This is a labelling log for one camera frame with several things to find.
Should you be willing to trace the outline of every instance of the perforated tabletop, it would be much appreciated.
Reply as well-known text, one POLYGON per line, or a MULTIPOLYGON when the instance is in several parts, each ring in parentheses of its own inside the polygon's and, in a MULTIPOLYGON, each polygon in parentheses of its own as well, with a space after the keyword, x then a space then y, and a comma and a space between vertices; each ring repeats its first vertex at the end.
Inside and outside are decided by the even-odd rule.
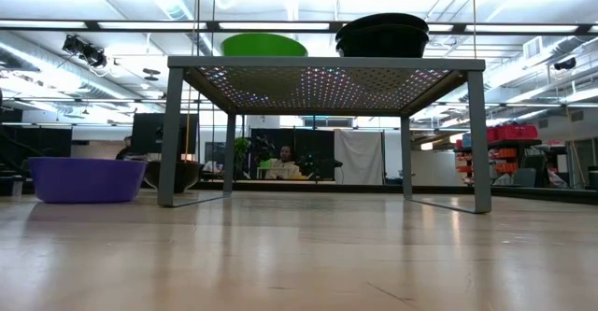
POLYGON ((220 109, 245 115, 412 115, 464 84, 482 60, 170 57, 220 109))

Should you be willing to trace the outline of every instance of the white curtain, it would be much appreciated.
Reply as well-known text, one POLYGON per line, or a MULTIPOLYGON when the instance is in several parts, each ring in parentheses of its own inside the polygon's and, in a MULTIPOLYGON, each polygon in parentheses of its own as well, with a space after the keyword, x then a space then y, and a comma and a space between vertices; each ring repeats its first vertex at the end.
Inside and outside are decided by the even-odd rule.
POLYGON ((380 133, 335 130, 335 159, 343 163, 335 170, 337 184, 383 184, 380 133))

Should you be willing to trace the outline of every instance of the purple tub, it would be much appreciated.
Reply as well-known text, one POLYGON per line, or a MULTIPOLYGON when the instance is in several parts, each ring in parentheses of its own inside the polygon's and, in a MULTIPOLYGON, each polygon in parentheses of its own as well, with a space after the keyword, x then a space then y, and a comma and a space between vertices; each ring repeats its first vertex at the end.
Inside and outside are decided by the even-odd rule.
POLYGON ((49 204, 109 204, 135 199, 144 162, 38 157, 28 160, 39 200, 49 204))

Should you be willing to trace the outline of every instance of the man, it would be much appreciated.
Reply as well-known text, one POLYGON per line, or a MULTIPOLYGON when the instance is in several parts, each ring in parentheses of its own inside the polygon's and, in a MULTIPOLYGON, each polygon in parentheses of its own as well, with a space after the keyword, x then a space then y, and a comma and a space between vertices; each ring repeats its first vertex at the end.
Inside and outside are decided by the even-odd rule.
POLYGON ((301 176, 299 166, 292 161, 291 148, 284 146, 280 149, 280 159, 270 161, 270 170, 265 173, 266 179, 292 179, 301 176))
POLYGON ((126 136, 124 137, 124 148, 116 155, 116 159, 123 160, 129 153, 131 153, 131 136, 126 136))

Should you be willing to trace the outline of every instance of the monitor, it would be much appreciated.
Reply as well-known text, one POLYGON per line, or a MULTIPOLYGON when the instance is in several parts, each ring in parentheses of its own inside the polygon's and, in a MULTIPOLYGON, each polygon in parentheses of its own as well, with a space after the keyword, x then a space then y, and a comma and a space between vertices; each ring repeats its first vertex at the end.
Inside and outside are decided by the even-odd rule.
MULTIPOLYGON (((181 114, 178 125, 178 152, 195 153, 198 115, 190 115, 189 139, 187 138, 187 115, 181 114)), ((164 136, 164 114, 135 114, 133 118, 133 135, 131 138, 131 152, 133 153, 162 153, 164 136)))

